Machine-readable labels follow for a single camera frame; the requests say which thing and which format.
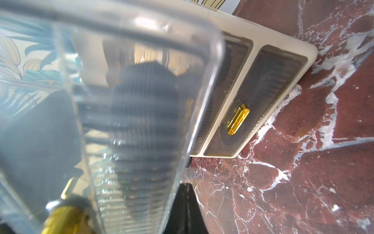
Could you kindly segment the clear top drawer gold handle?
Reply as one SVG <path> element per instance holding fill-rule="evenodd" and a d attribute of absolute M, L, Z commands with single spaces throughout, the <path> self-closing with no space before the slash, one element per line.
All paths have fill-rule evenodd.
<path fill-rule="evenodd" d="M 1 224 L 164 232 L 222 64 L 188 1 L 1 1 Z"/>

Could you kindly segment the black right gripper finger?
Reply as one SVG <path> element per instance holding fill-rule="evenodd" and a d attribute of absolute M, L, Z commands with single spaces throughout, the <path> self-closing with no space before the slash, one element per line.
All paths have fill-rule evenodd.
<path fill-rule="evenodd" d="M 208 233 L 192 184 L 181 183 L 179 185 L 164 233 Z"/>

